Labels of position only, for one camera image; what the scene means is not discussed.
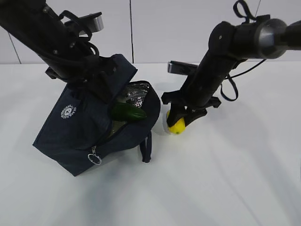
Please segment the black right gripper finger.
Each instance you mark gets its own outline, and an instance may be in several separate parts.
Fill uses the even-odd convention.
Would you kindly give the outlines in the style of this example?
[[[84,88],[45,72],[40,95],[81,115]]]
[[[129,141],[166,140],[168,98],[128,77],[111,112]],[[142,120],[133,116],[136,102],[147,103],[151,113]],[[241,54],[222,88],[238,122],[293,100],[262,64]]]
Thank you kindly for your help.
[[[195,120],[206,116],[207,115],[207,110],[206,109],[194,110],[194,109],[187,108],[186,113],[187,114],[184,117],[184,122],[185,122],[185,126],[187,127],[192,122],[194,122]]]
[[[181,118],[186,116],[186,109],[184,106],[171,105],[169,115],[167,117],[168,125],[175,125]]]

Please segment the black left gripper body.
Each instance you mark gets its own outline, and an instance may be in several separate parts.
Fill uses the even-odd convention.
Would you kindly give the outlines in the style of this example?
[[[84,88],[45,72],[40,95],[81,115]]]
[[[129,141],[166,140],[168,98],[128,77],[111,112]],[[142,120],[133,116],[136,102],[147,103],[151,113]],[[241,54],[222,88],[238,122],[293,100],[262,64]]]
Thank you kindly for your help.
[[[110,104],[122,86],[124,56],[89,56],[83,65],[67,66],[67,103]]]

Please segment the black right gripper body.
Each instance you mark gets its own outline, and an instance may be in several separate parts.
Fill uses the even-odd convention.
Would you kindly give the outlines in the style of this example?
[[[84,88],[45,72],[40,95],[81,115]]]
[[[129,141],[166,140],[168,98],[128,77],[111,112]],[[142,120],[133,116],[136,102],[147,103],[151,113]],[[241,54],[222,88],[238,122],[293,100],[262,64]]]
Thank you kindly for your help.
[[[184,97],[180,91],[164,92],[161,100],[163,104],[180,105],[185,109],[190,108],[194,110],[201,110],[213,107],[218,108],[221,105],[221,101],[217,97],[211,97],[205,104],[196,104],[192,100],[188,100]]]

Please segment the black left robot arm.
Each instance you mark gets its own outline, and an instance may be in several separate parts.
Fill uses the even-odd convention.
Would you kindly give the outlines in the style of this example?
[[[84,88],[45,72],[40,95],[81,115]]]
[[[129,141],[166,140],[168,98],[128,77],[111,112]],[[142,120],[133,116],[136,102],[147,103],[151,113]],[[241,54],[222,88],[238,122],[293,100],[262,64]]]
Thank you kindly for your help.
[[[113,99],[108,57],[92,44],[103,29],[102,13],[77,17],[68,10],[57,15],[44,0],[2,0],[0,25],[35,52],[48,66],[51,79],[83,86],[103,102]]]

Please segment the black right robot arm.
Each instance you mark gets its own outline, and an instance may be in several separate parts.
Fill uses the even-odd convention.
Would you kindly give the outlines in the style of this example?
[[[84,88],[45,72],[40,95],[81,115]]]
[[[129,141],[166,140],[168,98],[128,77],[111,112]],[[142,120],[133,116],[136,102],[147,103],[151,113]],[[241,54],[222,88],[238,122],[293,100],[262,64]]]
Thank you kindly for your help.
[[[301,49],[301,23],[287,25],[269,15],[256,18],[254,23],[231,25],[219,23],[211,32],[208,50],[199,65],[170,61],[169,73],[187,78],[177,91],[163,93],[163,104],[171,105],[167,124],[175,125],[181,118],[188,126],[207,114],[207,108],[221,104],[214,93],[230,71],[248,59],[276,59],[288,50]]]

